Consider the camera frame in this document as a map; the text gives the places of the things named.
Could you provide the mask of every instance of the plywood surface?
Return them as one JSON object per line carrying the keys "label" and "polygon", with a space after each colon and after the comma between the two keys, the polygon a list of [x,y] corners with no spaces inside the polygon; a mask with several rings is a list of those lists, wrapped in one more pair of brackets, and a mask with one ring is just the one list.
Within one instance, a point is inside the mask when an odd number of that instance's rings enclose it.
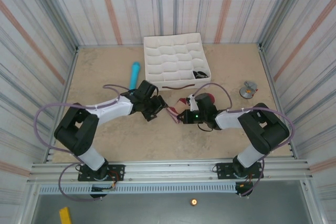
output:
{"label": "plywood surface", "polygon": [[[212,81],[225,87],[233,100],[233,109],[247,108],[259,102],[275,109],[274,100],[255,44],[203,45]],[[102,89],[113,83],[128,87],[131,65],[144,66],[143,47],[111,47],[81,49],[71,82],[68,102],[97,104],[116,97]],[[144,79],[144,67],[138,84]],[[239,89],[246,80],[258,84],[255,96],[246,100]],[[161,91],[169,105],[185,98],[195,89]],[[218,87],[204,89],[215,96],[218,109],[229,106],[225,93]],[[197,125],[176,124],[166,111],[147,122],[141,113],[123,116],[98,127],[93,145],[109,161],[144,161],[195,158],[228,158],[241,152],[249,140],[242,129],[203,132]],[[290,155],[288,146],[272,155]],[[55,152],[53,162],[71,162],[69,154]]]}

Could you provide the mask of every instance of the gray floor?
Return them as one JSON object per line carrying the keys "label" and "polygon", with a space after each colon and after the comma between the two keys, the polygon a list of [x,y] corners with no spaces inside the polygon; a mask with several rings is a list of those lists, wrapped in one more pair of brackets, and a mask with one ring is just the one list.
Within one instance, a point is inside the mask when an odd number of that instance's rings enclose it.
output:
{"label": "gray floor", "polygon": [[[198,204],[192,207],[190,199]],[[108,195],[99,202],[73,202],[61,195],[40,196],[34,224],[61,223],[69,207],[72,224],[311,223],[299,182],[262,182],[249,199],[235,194]]]}

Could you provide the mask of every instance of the small metal object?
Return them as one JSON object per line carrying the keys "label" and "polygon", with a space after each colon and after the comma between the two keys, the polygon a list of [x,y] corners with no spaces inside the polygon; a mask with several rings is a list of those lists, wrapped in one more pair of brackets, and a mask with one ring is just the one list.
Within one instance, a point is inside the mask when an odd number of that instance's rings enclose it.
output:
{"label": "small metal object", "polygon": [[257,91],[258,88],[256,83],[252,81],[245,81],[244,87],[240,89],[239,94],[245,99],[251,99]]}
{"label": "small metal object", "polygon": [[192,199],[190,201],[190,205],[192,205],[193,207],[197,205],[197,200],[196,199]]}

